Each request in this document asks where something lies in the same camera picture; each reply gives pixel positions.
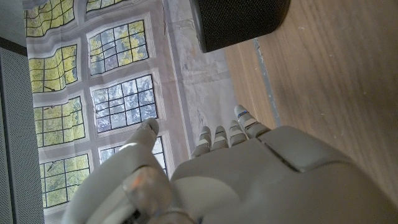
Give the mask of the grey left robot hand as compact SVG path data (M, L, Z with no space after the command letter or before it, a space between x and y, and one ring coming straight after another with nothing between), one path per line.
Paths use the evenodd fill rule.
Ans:
M269 129L241 105L229 129L204 127L166 176L141 123L79 186L63 223L396 223L397 206L348 156L290 126Z

